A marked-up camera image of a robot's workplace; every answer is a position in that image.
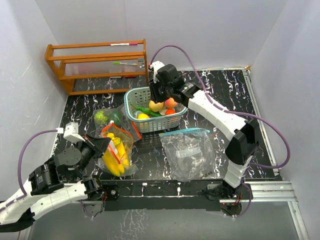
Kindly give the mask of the clear zip top bag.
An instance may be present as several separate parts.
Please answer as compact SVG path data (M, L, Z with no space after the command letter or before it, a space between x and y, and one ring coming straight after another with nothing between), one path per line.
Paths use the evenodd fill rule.
M133 121L127 116L124 104L121 104L117 108L102 108L94 110L93 120L96 137L101 137L103 128L114 123L118 128L130 133L134 142L137 142L142 138Z

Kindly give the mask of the green custard apple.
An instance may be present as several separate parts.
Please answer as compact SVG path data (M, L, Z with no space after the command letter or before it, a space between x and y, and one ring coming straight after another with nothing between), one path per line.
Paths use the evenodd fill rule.
M94 120L99 125L105 125L108 123L109 118L105 115L103 110L100 110L95 113Z

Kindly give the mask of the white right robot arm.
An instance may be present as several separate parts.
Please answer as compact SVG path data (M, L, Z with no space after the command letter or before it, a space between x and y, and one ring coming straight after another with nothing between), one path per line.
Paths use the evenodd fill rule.
M249 163L259 146L259 123L228 113L227 109L205 92L197 81L185 81L172 64L160 61L148 66L153 73L149 81L151 99L154 102L164 102L169 98L188 109L200 114L228 139L225 150L228 158L228 168L223 179L223 194L233 199L241 192L240 184L245 176Z

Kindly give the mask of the green cucumber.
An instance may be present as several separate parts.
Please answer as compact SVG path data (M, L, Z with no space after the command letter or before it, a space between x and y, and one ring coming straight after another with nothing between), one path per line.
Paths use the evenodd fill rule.
M150 109L147 109L147 108L144 108L144 107L141 107L141 106L136 106L136 105L133 105L131 104L131 106L136 109L137 111L141 111L142 113L148 115L148 116L152 116L152 117L161 117L162 115L158 112L154 112Z

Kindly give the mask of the clear zip bag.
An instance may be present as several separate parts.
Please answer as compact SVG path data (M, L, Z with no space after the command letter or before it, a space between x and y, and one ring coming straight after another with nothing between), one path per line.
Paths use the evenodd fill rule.
M159 134L171 179L189 182L214 172L216 154L209 133L204 128L186 128Z
M112 123L102 129L101 137L110 142L105 154L98 159L98 167L115 177L134 175L138 167L132 163L133 136Z
M102 108L94 110L93 120L96 137L101 137L103 128L114 123L118 128L130 133L134 142L137 142L142 138L133 121L127 116L124 104L121 104L117 108Z

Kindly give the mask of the yellow bananas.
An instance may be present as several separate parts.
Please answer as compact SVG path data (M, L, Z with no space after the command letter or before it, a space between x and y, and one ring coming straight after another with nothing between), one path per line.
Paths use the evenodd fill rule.
M110 138L108 149L105 152L102 160L110 171L116 177L121 177L125 174L126 169L130 166L130 161L125 149L125 145L121 138L116 137L113 133L108 133L107 138Z

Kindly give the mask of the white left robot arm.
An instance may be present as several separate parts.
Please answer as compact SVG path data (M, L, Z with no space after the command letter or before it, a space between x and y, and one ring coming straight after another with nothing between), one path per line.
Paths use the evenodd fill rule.
M82 200L98 200L104 188L97 175L84 175L92 160L102 158L110 138L83 136L83 141L37 167L15 195L0 204L0 231L25 230L47 213Z

